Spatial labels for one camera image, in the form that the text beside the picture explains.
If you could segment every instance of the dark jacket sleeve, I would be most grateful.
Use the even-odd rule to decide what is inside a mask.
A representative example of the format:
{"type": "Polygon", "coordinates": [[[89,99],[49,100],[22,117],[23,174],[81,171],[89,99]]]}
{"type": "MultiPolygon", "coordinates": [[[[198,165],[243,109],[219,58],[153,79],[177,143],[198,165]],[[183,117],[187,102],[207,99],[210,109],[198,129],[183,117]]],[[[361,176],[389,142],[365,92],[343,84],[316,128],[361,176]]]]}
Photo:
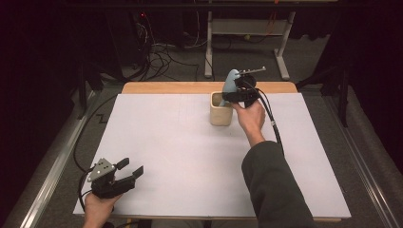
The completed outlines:
{"type": "Polygon", "coordinates": [[[259,227],[316,227],[278,143],[253,146],[242,172],[259,227]]]}

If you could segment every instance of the beige cup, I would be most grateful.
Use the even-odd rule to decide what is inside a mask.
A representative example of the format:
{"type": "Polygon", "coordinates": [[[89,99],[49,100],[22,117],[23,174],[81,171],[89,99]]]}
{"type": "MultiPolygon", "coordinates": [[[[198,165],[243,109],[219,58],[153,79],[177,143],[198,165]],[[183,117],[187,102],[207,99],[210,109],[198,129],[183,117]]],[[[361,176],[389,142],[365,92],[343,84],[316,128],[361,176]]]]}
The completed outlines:
{"type": "Polygon", "coordinates": [[[225,106],[220,106],[221,100],[222,100],[221,92],[211,93],[210,123],[212,125],[224,126],[231,124],[233,108],[229,103],[225,103],[225,106]]]}

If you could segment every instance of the human hand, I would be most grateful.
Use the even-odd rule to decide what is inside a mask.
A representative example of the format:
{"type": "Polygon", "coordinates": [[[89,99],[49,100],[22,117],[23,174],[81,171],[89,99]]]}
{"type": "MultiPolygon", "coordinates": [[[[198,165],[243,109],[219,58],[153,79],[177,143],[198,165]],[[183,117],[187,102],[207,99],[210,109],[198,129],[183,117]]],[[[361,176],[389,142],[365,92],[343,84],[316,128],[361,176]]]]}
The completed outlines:
{"type": "Polygon", "coordinates": [[[86,214],[83,228],[101,228],[112,213],[115,202],[123,194],[112,199],[99,199],[92,193],[86,195],[86,214]]]}
{"type": "Polygon", "coordinates": [[[238,103],[232,103],[232,107],[237,111],[238,122],[245,132],[251,147],[265,141],[261,128],[264,125],[266,113],[261,103],[256,100],[247,108],[241,107],[238,103]]]}

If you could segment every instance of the metal frame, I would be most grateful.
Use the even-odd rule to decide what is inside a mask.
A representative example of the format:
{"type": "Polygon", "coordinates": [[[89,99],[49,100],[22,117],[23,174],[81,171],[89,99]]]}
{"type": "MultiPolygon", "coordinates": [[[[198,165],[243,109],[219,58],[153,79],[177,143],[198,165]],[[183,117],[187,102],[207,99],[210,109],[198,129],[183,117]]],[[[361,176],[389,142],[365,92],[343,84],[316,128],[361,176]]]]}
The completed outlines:
{"type": "Polygon", "coordinates": [[[68,158],[70,157],[74,149],[74,145],[77,142],[78,136],[80,135],[80,132],[82,131],[83,126],[87,121],[87,118],[89,116],[88,114],[91,113],[91,111],[93,110],[98,98],[99,94],[96,94],[94,91],[92,91],[88,95],[88,103],[90,104],[90,107],[86,110],[84,116],[76,123],[74,131],[71,134],[68,142],[64,145],[63,149],[57,156],[56,161],[51,167],[44,184],[42,185],[41,189],[38,192],[38,195],[29,208],[29,211],[20,226],[21,228],[35,227],[39,218],[42,216],[42,213],[45,211],[45,208],[48,205],[48,202],[57,186],[57,183],[59,182],[63,171],[65,170],[68,158]]]}
{"type": "MultiPolygon", "coordinates": [[[[275,28],[275,31],[270,35],[281,35],[282,41],[280,48],[274,49],[274,54],[278,63],[278,69],[281,74],[281,78],[284,81],[290,80],[287,67],[285,66],[282,53],[288,41],[288,36],[293,25],[294,17],[296,13],[290,12],[288,20],[280,24],[279,27],[283,27],[282,31],[275,28]]],[[[204,77],[211,78],[213,75],[213,49],[211,48],[212,35],[213,34],[250,34],[250,35],[267,35],[265,31],[264,20],[237,20],[237,19],[218,19],[213,21],[212,12],[208,12],[207,23],[207,47],[205,51],[205,65],[204,65],[204,77]]]]}
{"type": "Polygon", "coordinates": [[[325,3],[313,3],[301,1],[300,4],[294,2],[279,2],[275,4],[274,2],[256,2],[256,3],[197,3],[197,4],[116,4],[116,3],[81,3],[81,4],[70,4],[66,1],[62,1],[61,7],[68,10],[152,10],[152,11],[231,11],[231,10],[253,10],[253,11],[266,11],[266,10],[286,10],[286,11],[296,11],[296,10],[362,10],[369,7],[368,4],[362,3],[338,3],[329,2],[325,3]]]}
{"type": "Polygon", "coordinates": [[[397,219],[395,218],[391,208],[389,207],[389,204],[384,197],[382,189],[380,189],[373,174],[370,171],[370,168],[362,157],[361,152],[356,146],[349,129],[344,127],[342,122],[339,120],[335,102],[332,100],[332,97],[329,96],[325,96],[324,101],[328,108],[331,110],[331,113],[343,134],[344,140],[350,147],[350,156],[352,157],[356,171],[362,179],[362,182],[367,189],[368,195],[373,201],[374,207],[379,214],[383,224],[386,228],[399,228],[400,225],[398,224],[397,219]]]}

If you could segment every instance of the white paper sheet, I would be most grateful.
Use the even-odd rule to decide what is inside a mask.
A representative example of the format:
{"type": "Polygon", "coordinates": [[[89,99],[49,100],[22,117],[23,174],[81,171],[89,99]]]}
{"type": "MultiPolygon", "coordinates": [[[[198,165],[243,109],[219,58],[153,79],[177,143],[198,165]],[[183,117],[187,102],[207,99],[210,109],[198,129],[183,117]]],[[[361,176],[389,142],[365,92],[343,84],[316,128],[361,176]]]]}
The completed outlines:
{"type": "MultiPolygon", "coordinates": [[[[267,94],[288,161],[314,217],[350,212],[301,94],[267,94]]],[[[117,180],[144,174],[117,202],[116,216],[254,217],[240,165],[249,144],[234,111],[229,126],[209,122],[209,94],[121,94],[93,163],[130,158],[117,180]]],[[[266,140],[275,141],[269,118],[266,140]]],[[[83,192],[90,189],[86,183],[83,192]]],[[[77,203],[74,214],[83,214],[77,203]]]]}

